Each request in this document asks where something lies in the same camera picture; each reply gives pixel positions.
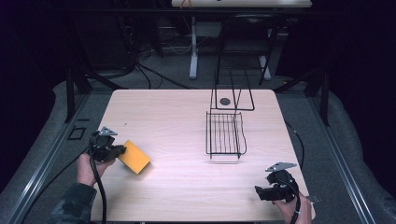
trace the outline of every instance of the light wood tabletop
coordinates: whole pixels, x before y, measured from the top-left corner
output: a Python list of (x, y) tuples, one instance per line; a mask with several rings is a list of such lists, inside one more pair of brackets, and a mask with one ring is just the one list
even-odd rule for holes
[[(173, 7), (180, 7), (183, 0), (172, 0)], [(192, 7), (311, 7), (310, 0), (191, 0)], [(183, 8), (189, 8), (185, 0)]]
[[(206, 154), (206, 112), (211, 90), (114, 91), (100, 128), (117, 132), (114, 145), (131, 140), (151, 159), (136, 175), (121, 161), (102, 181), (109, 221), (264, 221), (283, 219), (254, 186), (271, 188), (265, 169), (278, 161), (298, 163), (277, 99), (253, 90), (255, 110), (243, 111), (247, 153)], [(308, 195), (300, 167), (288, 169)], [(102, 218), (96, 195), (92, 220)]]

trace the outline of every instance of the hand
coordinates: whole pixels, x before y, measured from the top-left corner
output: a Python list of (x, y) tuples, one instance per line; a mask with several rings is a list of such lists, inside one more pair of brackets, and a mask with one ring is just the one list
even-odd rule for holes
[[(114, 163), (115, 159), (112, 161), (97, 162), (96, 170), (99, 176), (102, 177), (105, 169)], [(91, 168), (90, 156), (88, 154), (81, 154), (77, 160), (77, 182), (93, 187), (96, 183), (95, 176)]]
[[(305, 198), (302, 193), (300, 194), (300, 215), (297, 218), (296, 224), (310, 224), (312, 223), (312, 214), (311, 214), (311, 202)], [(294, 215), (294, 211), (296, 210), (297, 197), (293, 199), (293, 201), (289, 203), (285, 203), (283, 201), (273, 201), (273, 204), (279, 208), (280, 212), (283, 215), (286, 223), (291, 222), (291, 217)]]

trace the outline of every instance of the sleeve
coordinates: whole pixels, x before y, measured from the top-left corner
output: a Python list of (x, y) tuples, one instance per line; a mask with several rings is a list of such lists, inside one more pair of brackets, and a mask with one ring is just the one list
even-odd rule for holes
[(90, 223), (95, 196), (96, 189), (80, 183), (73, 184), (53, 209), (49, 223)]

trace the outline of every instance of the metal dish rack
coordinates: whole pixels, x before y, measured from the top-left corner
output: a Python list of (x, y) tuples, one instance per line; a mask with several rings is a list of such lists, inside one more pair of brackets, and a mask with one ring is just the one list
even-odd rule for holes
[[(248, 76), (245, 72), (235, 85), (233, 74), (226, 76), (231, 84), (224, 85), (215, 77), (210, 100), (210, 112), (206, 112), (206, 154), (236, 155), (238, 159), (247, 152), (247, 141), (244, 135), (242, 113), (254, 110)], [(241, 99), (247, 100), (240, 107)]]

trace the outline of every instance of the yellow sponge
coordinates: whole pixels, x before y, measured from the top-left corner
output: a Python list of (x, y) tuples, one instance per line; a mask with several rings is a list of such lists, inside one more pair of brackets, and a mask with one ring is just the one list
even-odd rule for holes
[(125, 153), (120, 154), (119, 159), (138, 175), (149, 163), (149, 157), (130, 140), (126, 141), (124, 146)]

